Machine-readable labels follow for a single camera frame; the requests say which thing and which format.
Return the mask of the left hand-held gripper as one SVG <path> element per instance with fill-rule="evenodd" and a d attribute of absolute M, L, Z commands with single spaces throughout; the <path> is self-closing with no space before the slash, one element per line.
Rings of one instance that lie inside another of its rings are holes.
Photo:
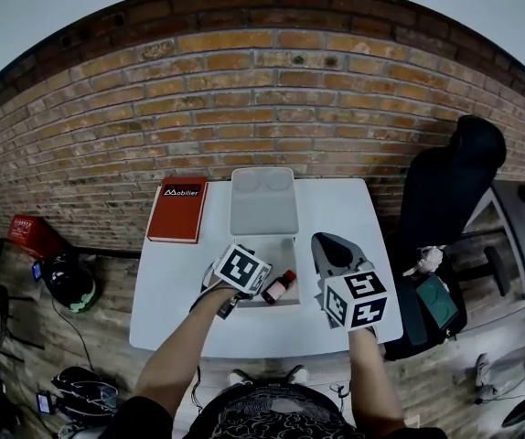
<path fill-rule="evenodd" d="M 203 275 L 200 296 L 227 285 L 237 292 L 222 304 L 217 316 L 225 320 L 242 301 L 251 301 L 262 290 L 270 276 L 272 266 L 255 256 L 254 251 L 241 244 L 231 244 L 222 255 L 209 265 Z"/>

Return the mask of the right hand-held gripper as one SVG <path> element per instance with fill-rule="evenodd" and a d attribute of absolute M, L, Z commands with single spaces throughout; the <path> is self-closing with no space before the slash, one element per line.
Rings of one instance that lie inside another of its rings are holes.
<path fill-rule="evenodd" d="M 348 332 L 379 323 L 389 292 L 371 262 L 364 262 L 358 244 L 336 234 L 317 232 L 311 238 L 316 273 L 325 278 L 322 309 L 331 328 Z M 334 271 L 343 272 L 335 275 Z"/>

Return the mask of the small red-capped bottle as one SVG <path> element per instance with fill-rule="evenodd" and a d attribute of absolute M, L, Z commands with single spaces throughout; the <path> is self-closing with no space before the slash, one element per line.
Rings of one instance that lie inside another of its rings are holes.
<path fill-rule="evenodd" d="M 262 299 L 269 305 L 274 305 L 286 292 L 291 284 L 295 281 L 296 274 L 288 270 L 282 275 L 275 278 L 261 293 Z"/>

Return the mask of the white tray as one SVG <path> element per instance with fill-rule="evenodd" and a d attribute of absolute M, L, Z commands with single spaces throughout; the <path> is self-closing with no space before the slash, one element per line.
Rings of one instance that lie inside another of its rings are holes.
<path fill-rule="evenodd" d="M 294 172 L 263 166 L 235 170 L 230 188 L 230 235 L 272 266 L 263 287 L 287 271 L 296 272 L 299 221 Z"/>

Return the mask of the person's left forearm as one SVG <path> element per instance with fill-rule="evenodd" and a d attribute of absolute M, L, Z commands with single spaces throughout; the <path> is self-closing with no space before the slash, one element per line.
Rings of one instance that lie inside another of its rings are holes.
<path fill-rule="evenodd" d="M 219 309 L 237 291 L 223 284 L 205 294 L 145 364 L 134 394 L 174 416 L 197 372 L 201 352 Z"/>

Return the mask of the person's right forearm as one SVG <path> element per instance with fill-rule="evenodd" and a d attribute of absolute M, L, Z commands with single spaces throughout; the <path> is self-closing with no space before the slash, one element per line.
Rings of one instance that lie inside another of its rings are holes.
<path fill-rule="evenodd" d="M 370 438 L 384 438 L 405 427 L 396 390 L 386 372 L 377 339 L 368 329 L 348 333 L 351 411 Z"/>

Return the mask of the red hardcover book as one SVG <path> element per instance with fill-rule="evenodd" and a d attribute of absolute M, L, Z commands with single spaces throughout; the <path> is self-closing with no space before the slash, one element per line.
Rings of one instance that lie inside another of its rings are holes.
<path fill-rule="evenodd" d="M 208 190 L 205 177 L 167 177 L 147 229 L 150 241 L 196 244 Z"/>

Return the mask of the pink plush toy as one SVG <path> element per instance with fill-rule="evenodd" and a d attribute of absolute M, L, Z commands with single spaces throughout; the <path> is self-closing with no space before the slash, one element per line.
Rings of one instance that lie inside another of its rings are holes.
<path fill-rule="evenodd" d="M 434 273 L 443 261 L 444 253 L 437 246 L 427 246 L 420 249 L 420 260 L 409 270 L 405 271 L 403 276 L 411 276 L 416 273 Z"/>

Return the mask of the dark green tablet case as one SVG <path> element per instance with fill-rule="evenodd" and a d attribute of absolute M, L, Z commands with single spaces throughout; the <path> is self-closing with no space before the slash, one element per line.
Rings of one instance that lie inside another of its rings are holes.
<path fill-rule="evenodd" d="M 449 290 L 435 274 L 430 274 L 416 292 L 440 329 L 446 329 L 458 315 L 458 308 Z"/>

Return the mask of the black office chair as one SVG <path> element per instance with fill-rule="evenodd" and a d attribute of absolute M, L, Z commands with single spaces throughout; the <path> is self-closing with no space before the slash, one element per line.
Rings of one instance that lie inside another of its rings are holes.
<path fill-rule="evenodd" d="M 463 115 L 448 145 L 424 150 L 411 162 L 398 227 L 386 241 L 403 327 L 401 338 L 384 345 L 387 360 L 423 353 L 466 326 L 460 283 L 491 276 L 501 295 L 509 292 L 510 281 L 495 248 L 485 248 L 485 263 L 462 271 L 455 270 L 445 254 L 445 246 L 462 236 L 506 154 L 505 138 L 497 126 L 475 115 Z M 437 270 L 403 276 L 420 260 L 420 249 L 427 246 L 437 246 L 444 253 Z M 437 326 L 416 292 L 430 274 L 442 280 L 458 308 L 458 315 L 446 329 Z"/>

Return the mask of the black patterned shirt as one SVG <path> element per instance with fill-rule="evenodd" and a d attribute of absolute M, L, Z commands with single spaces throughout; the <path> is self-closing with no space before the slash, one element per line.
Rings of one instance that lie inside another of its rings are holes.
<path fill-rule="evenodd" d="M 145 397 L 126 401 L 98 439 L 172 439 L 174 420 Z M 213 399 L 183 439 L 375 439 L 303 385 L 239 384 Z"/>

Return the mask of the black helmet with green trim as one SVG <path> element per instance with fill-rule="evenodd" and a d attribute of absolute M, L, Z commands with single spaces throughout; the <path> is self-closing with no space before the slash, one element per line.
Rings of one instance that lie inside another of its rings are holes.
<path fill-rule="evenodd" d="M 100 293 L 91 267 L 78 254 L 64 253 L 45 260 L 42 278 L 53 298 L 72 313 L 90 309 Z"/>

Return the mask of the black bag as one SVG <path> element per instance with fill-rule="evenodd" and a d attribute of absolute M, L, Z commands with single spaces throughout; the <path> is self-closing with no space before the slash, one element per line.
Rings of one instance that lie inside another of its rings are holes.
<path fill-rule="evenodd" d="M 59 410 L 72 419 L 100 420 L 116 413 L 118 389 L 91 370 L 66 368 L 51 383 L 59 391 Z"/>

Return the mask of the red plastic crate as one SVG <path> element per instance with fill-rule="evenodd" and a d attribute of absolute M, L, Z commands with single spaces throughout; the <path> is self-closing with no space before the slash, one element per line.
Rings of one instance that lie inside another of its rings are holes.
<path fill-rule="evenodd" d="M 70 245 L 42 218 L 15 215 L 7 238 L 35 260 L 45 260 L 66 253 Z"/>

